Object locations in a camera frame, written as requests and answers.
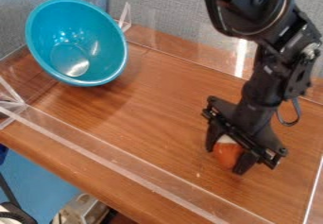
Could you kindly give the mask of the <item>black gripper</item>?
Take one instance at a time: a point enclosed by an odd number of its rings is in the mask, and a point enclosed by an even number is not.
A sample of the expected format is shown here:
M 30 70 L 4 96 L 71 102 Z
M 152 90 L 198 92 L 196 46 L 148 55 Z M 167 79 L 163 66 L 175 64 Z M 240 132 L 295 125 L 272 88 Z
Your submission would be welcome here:
M 234 173 L 243 175 L 254 164 L 264 164 L 274 169 L 288 149 L 272 131 L 270 121 L 276 107 L 251 104 L 244 98 L 234 104 L 215 96 L 207 98 L 202 114 L 208 119 L 206 150 L 223 135 L 230 136 L 242 146 L 243 153 L 234 167 Z

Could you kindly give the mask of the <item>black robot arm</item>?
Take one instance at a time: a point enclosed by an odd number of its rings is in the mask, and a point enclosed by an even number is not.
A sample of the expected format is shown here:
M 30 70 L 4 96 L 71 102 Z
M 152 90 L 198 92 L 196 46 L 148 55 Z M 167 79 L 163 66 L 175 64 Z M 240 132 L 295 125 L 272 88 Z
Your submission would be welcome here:
M 311 69 L 321 56 L 322 34 L 294 0 L 204 0 L 215 29 L 258 44 L 254 73 L 234 104 L 207 99 L 206 149 L 222 136 L 242 146 L 232 172 L 242 175 L 254 164 L 274 168 L 288 155 L 271 128 L 284 101 L 296 102 L 311 87 Z

